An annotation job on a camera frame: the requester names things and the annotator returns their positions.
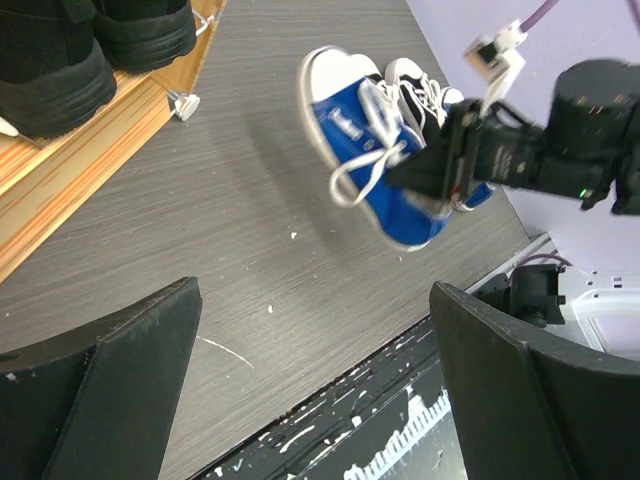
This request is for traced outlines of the blue sneaker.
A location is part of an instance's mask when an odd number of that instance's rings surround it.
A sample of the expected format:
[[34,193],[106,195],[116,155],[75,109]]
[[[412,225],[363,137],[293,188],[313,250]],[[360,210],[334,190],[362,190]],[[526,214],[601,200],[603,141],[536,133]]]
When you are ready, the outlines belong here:
[[453,189],[452,208],[458,212],[468,213],[479,207],[491,198],[495,187],[488,183],[479,183],[468,191],[466,197],[462,196],[461,187],[456,185]]
[[385,180],[424,142],[405,122],[397,88],[369,57],[337,46],[311,51],[299,67],[297,103],[308,141],[331,170],[328,189],[337,206],[361,207],[403,251],[424,248],[445,228],[451,205]]

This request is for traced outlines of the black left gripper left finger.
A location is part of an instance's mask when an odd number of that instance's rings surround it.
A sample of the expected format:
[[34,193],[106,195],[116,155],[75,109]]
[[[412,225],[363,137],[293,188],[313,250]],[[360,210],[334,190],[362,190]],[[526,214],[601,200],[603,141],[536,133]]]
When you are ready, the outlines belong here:
[[202,304],[184,277],[2,353],[2,478],[158,478]]

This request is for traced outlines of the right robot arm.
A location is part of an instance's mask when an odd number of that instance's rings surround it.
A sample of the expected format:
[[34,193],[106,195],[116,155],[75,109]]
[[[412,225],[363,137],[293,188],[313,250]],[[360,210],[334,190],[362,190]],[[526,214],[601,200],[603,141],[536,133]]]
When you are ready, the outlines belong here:
[[[390,185],[437,200],[464,200],[480,182],[532,190],[612,212],[639,212],[639,69],[592,59],[563,71],[548,123],[539,127],[501,101],[453,106],[436,141],[387,175]],[[635,275],[584,271],[532,256],[484,301],[592,349],[620,353],[622,330],[639,316]]]

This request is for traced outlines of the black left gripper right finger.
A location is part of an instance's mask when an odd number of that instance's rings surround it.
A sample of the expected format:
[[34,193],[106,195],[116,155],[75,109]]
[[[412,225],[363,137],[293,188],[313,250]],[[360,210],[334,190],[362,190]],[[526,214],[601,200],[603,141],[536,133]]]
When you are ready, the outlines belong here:
[[470,479],[636,479],[639,364],[437,282],[430,316]]

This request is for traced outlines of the wooden shoe cabinet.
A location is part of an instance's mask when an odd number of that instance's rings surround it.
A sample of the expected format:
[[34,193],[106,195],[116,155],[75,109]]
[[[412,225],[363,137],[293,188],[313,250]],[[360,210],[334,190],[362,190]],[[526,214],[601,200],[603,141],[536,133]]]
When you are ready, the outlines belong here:
[[10,275],[171,118],[221,1],[1,5],[1,273]]

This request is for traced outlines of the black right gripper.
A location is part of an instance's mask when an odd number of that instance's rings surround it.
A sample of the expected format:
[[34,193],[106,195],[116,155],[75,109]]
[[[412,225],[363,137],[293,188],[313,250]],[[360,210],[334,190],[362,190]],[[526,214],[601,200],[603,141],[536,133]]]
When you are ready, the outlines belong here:
[[477,180],[474,174],[482,126],[481,104],[478,99],[450,104],[441,130],[447,151],[436,145],[425,147],[390,168],[385,182],[437,201],[452,200],[456,185],[466,197],[474,185],[487,183]]

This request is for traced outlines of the black white sneaker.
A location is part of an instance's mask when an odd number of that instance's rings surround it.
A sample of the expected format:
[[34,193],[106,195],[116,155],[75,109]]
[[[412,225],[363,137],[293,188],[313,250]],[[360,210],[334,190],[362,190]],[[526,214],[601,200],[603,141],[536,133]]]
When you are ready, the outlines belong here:
[[424,145],[438,137],[451,106],[464,100],[460,90],[442,86],[408,58],[392,61],[386,67],[385,80],[396,88],[404,120]]

